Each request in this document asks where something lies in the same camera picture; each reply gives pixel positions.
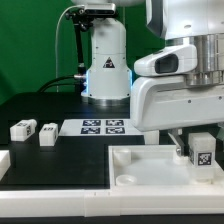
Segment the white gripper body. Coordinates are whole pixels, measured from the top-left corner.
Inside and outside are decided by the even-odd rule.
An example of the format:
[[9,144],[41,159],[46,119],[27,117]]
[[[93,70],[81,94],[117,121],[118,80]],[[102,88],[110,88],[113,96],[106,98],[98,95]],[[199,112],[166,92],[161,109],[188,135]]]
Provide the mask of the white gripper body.
[[224,122],[224,84],[189,88],[183,76],[140,77],[130,119],[142,132]]

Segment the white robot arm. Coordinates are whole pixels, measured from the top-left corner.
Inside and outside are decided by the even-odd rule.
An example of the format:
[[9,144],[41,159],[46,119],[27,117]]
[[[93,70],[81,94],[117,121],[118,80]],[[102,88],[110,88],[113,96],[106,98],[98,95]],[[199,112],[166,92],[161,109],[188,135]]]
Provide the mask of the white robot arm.
[[[140,131],[224,122],[224,0],[71,0],[93,26],[92,65],[82,97],[130,100]],[[165,47],[137,60],[130,84],[119,6],[146,4],[147,28]]]

